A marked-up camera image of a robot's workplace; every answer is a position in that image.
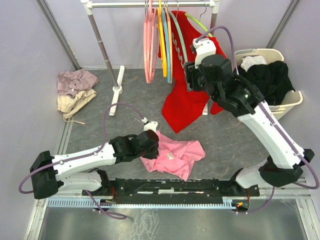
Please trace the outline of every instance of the pink shirt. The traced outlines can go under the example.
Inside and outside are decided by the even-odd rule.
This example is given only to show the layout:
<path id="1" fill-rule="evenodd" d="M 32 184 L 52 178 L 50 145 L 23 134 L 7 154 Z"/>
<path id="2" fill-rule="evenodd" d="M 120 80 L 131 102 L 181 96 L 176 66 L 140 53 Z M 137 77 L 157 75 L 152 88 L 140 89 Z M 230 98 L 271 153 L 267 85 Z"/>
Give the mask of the pink shirt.
<path id="1" fill-rule="evenodd" d="M 167 172 L 188 180 L 195 161 L 206 156 L 199 141 L 175 141 L 157 131 L 159 136 L 159 156 L 156 159 L 141 157 L 149 172 Z"/>

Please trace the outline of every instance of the white cloth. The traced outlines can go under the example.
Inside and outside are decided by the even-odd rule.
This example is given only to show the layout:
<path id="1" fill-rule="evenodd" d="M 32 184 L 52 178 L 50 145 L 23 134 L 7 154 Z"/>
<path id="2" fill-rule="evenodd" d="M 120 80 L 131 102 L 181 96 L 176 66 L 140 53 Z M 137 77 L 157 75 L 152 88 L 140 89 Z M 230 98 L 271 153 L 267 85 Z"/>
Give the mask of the white cloth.
<path id="1" fill-rule="evenodd" d="M 79 91 L 74 98 L 59 94 L 57 98 L 58 110 L 63 112 L 64 119 L 71 118 L 96 96 L 97 92 L 93 89 Z"/>
<path id="2" fill-rule="evenodd" d="M 259 64 L 267 64 L 267 61 L 263 56 L 246 56 L 240 66 L 247 72 L 251 66 Z"/>

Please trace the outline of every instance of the gray wall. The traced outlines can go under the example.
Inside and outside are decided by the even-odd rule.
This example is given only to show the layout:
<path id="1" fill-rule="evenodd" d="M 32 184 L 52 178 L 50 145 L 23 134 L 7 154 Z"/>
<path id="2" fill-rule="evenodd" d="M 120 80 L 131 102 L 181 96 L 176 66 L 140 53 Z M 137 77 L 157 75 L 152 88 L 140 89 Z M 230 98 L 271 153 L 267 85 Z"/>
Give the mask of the gray wall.
<path id="1" fill-rule="evenodd" d="M 82 67 L 104 67 L 103 57 L 80 0 L 47 0 L 47 2 L 79 64 Z M 267 45 L 289 2 L 290 0 L 221 0 L 217 24 L 230 28 L 236 50 L 263 48 Z M 179 11 L 186 11 L 196 18 L 199 18 L 204 10 L 205 7 L 179 7 Z M 114 66 L 143 68 L 144 8 L 98 8 L 93 12 L 111 63 Z M 201 17 L 207 28 L 210 27 L 210 18 L 211 9 L 208 7 Z M 227 34 L 219 30 L 216 36 L 222 49 L 230 56 Z"/>
<path id="2" fill-rule="evenodd" d="M 0 30 L 0 238 L 21 240 L 35 200 L 18 185 L 39 152 L 56 149 L 57 75 L 72 65 L 35 0 L 2 1 Z"/>
<path id="3" fill-rule="evenodd" d="M 320 176 L 320 1 L 301 1 L 275 48 L 282 52 L 289 67 L 289 77 L 296 90 L 301 90 L 303 102 L 296 106 L 281 123 L 304 148 L 311 148 L 316 156 L 311 165 Z M 305 176 L 310 185 L 313 177 L 307 168 Z M 311 191 L 320 216 L 320 189 Z"/>

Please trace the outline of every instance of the beige bin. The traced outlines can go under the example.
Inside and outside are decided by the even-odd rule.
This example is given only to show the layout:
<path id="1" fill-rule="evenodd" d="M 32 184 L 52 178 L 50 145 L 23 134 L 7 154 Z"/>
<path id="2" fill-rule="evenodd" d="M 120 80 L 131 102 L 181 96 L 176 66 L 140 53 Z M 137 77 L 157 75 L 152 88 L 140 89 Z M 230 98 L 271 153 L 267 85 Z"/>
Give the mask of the beige bin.
<path id="1" fill-rule="evenodd" d="M 236 65 L 239 66 L 243 59 L 246 56 L 263 56 L 266 60 L 267 64 L 273 63 L 275 61 L 284 61 L 285 58 L 279 52 L 275 49 L 269 49 L 269 48 L 256 48 L 256 49 L 244 49 L 239 50 L 235 52 L 235 60 Z M 269 105 L 269 108 L 275 118 L 279 120 L 282 118 L 287 112 L 289 112 L 295 105 L 298 105 L 302 103 L 303 97 L 301 91 L 288 91 L 288 93 L 285 95 L 281 105 L 273 106 Z"/>

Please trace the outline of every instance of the white basket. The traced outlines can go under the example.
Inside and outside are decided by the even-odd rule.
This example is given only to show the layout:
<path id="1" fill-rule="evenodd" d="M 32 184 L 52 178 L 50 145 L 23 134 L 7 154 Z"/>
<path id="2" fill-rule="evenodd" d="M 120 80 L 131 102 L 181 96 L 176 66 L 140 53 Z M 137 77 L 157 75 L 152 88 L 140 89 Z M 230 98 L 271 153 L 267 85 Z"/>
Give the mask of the white basket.
<path id="1" fill-rule="evenodd" d="M 267 64 L 273 63 L 275 61 L 284 61 L 285 58 L 275 49 L 269 48 L 256 48 L 256 49 L 244 49 L 235 52 L 235 60 L 236 65 L 241 65 L 243 59 L 247 56 L 263 56 L 266 60 Z M 279 120 L 282 118 L 287 112 L 289 112 L 295 105 L 302 103 L 303 97 L 301 91 L 288 91 L 285 95 L 281 105 L 269 105 L 271 112 L 274 117 Z"/>

